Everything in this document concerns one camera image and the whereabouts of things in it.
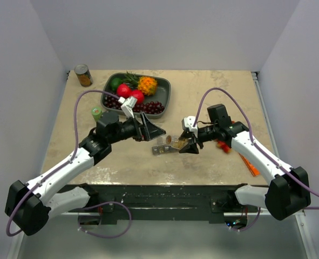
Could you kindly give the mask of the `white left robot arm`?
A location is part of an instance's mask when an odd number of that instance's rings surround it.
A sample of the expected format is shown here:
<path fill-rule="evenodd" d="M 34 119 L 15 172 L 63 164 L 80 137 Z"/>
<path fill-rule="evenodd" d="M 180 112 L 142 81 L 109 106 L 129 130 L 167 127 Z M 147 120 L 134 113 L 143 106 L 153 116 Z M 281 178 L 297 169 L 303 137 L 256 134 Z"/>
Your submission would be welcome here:
<path fill-rule="evenodd" d="M 74 151 L 50 171 L 22 183 L 15 181 L 8 191 L 5 213 L 8 224 L 15 223 L 27 236 L 39 232 L 56 215 L 83 208 L 92 212 L 98 207 L 98 198 L 87 185 L 72 191 L 59 191 L 80 173 L 92 168 L 107 157 L 112 144 L 129 138 L 150 141 L 164 135 L 164 129 L 153 124 L 145 113 L 141 120 L 127 118 L 121 122 L 116 112 L 104 113 Z"/>

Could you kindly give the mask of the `clear pill bottle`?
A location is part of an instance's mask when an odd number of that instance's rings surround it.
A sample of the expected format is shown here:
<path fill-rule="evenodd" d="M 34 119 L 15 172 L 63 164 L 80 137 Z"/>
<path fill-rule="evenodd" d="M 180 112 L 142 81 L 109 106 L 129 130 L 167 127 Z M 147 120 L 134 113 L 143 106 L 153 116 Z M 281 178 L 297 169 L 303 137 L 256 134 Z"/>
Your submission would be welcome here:
<path fill-rule="evenodd" d="M 186 138 L 183 138 L 183 137 L 178 137 L 175 135 L 168 135 L 166 137 L 165 143 L 167 145 L 171 146 L 172 148 L 180 150 L 187 145 L 188 140 Z"/>

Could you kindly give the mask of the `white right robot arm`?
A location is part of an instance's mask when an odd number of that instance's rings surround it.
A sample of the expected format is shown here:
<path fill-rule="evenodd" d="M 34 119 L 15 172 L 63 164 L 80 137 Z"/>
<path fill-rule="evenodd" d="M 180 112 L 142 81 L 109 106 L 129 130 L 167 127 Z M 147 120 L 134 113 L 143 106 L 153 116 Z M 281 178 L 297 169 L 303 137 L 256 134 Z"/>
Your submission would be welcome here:
<path fill-rule="evenodd" d="M 199 128 L 194 116 L 182 120 L 182 138 L 187 144 L 180 153 L 198 154 L 205 142 L 219 140 L 244 156 L 262 175 L 267 187 L 243 185 L 227 198 L 227 206 L 239 212 L 246 205 L 267 209 L 277 220 L 303 210 L 311 204 L 305 189 L 308 173 L 302 167 L 292 167 L 259 143 L 242 122 L 231 120 L 223 104 L 208 109 L 210 125 Z"/>

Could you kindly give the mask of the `grey weekly pill organizer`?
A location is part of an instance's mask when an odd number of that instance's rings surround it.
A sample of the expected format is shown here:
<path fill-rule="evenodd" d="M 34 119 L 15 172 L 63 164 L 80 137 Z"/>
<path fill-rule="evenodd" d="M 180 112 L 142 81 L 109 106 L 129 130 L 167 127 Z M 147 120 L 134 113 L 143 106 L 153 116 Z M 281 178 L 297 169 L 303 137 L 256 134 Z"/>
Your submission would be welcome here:
<path fill-rule="evenodd" d="M 157 138 L 156 145 L 151 148 L 154 156 L 177 153 L 179 150 L 165 143 L 163 137 Z"/>

